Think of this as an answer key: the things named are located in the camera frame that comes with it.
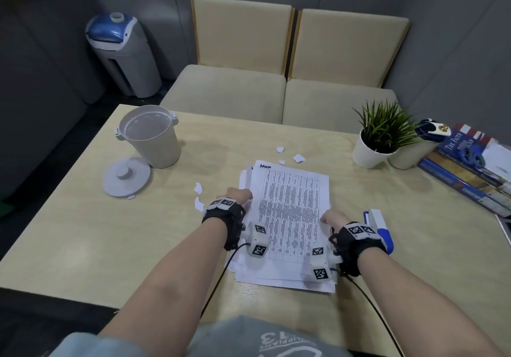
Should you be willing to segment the person's left hand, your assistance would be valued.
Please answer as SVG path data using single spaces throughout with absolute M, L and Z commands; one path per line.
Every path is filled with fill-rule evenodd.
M 246 216 L 246 203 L 252 200 L 249 189 L 228 188 L 225 195 L 217 196 L 204 210 L 202 222 L 209 218 L 221 220 L 229 235 L 239 236 Z

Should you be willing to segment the stack of printed paper sheets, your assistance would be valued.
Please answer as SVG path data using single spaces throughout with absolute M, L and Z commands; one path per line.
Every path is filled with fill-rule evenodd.
M 315 244 L 329 246 L 329 228 L 320 222 L 330 209 L 329 176 L 257 160 L 241 171 L 239 187 L 248 188 L 245 224 L 262 223 L 269 245 L 262 258 L 244 247 L 228 269 L 240 283 L 334 293 L 337 277 L 316 278 L 309 263 Z

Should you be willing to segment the person's left forearm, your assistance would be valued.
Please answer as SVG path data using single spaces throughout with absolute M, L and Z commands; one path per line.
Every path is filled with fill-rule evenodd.
M 226 224 L 207 219 L 157 263 L 100 335 L 141 344 L 149 330 L 196 326 L 226 239 Z

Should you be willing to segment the white tagged hand tracker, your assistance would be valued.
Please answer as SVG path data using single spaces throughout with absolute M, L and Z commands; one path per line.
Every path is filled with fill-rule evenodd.
M 235 204 L 236 204 L 236 200 L 229 198 L 229 197 L 222 197 L 222 198 L 215 199 L 214 201 L 212 201 L 212 203 L 210 205 L 208 205 L 204 211 L 206 212 L 206 211 L 213 210 L 213 209 L 220 209 L 220 210 L 228 211 L 231 208 L 231 206 L 233 206 Z
M 356 240 L 363 240 L 363 239 L 374 239 L 374 240 L 381 240 L 380 235 L 377 231 L 375 231 L 371 226 L 353 222 L 349 223 L 347 225 L 344 225 L 344 227 Z

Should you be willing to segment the white blue stapler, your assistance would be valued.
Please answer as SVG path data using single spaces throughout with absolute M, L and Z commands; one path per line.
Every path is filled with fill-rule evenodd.
M 363 212 L 364 222 L 370 225 L 383 240 L 387 254 L 391 255 L 394 251 L 394 242 L 387 224 L 379 209 L 368 209 Z

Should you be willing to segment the white plastic bucket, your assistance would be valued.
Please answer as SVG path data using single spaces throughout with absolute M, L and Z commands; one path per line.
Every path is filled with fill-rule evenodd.
M 127 141 L 154 168 L 173 166 L 182 148 L 176 136 L 179 120 L 175 112 L 157 105 L 136 107 L 116 127 L 118 140 Z

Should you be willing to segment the blue spine book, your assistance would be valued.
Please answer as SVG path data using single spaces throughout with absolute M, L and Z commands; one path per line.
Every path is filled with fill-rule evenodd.
M 455 175 L 449 173 L 444 168 L 441 168 L 436 163 L 428 159 L 422 159 L 418 163 L 418 167 L 426 173 L 432 175 L 436 179 L 442 181 L 445 185 L 453 188 L 458 193 L 467 197 L 471 201 L 484 207 L 486 210 L 493 212 L 502 218 L 511 217 L 511 204 L 510 206 L 503 205 L 497 200 L 491 198 L 487 193 L 477 189 L 466 183 L 465 181 L 457 178 Z

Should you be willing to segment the dark blue white gadget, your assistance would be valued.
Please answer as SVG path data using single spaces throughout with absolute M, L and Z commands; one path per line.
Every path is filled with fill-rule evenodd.
M 452 134 L 451 128 L 431 118 L 421 120 L 415 128 L 418 138 L 432 143 L 442 143 Z

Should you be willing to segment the beige cushioned chair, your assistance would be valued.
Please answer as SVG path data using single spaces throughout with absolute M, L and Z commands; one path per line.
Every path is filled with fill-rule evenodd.
M 244 0 L 191 0 L 197 63 L 160 105 L 169 111 L 281 124 L 295 9 Z
M 298 14 L 282 124 L 358 134 L 366 103 L 397 103 L 382 85 L 408 18 L 303 9 Z

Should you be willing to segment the brown spine book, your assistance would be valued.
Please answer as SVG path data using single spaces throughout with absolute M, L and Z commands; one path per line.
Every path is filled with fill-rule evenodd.
M 486 193 L 494 200 L 507 198 L 511 200 L 511 183 L 500 178 L 491 176 L 475 168 L 471 168 L 453 158 L 448 158 L 440 152 L 433 151 L 426 158 L 436 163 L 439 167 L 447 170 L 468 185 Z

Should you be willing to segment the blue cover book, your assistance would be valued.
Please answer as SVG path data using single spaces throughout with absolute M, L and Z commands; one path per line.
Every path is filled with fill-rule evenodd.
M 456 124 L 451 136 L 440 143 L 435 151 L 460 162 L 457 147 L 464 140 L 474 142 L 483 150 L 486 165 L 485 168 L 478 170 L 491 176 L 499 176 L 511 183 L 511 146 L 502 144 L 489 134 L 467 124 Z

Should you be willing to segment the person's grey printed shirt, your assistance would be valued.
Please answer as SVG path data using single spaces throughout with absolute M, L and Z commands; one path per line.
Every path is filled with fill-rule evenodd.
M 149 357 L 139 346 L 120 339 L 73 333 L 48 357 Z M 185 357 L 354 357 L 297 330 L 260 319 L 238 316 L 200 325 Z

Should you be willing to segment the grey flat device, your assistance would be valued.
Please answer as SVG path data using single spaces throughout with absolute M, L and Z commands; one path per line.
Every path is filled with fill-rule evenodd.
M 511 248 L 511 216 L 508 218 L 502 218 L 499 215 L 495 214 L 495 218 Z

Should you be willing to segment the white blue water dispenser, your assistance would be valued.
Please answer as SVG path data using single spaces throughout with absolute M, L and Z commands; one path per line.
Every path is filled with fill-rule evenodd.
M 163 82 L 139 20 L 120 12 L 98 14 L 86 25 L 88 43 L 125 96 L 147 98 Z

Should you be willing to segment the blue handled scissors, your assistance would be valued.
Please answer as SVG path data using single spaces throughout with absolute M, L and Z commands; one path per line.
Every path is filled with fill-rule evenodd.
M 485 168 L 486 163 L 482 155 L 482 151 L 483 150 L 480 148 L 480 146 L 468 140 L 460 142 L 459 146 L 457 147 L 458 158 L 460 162 L 468 167 L 475 169 Z

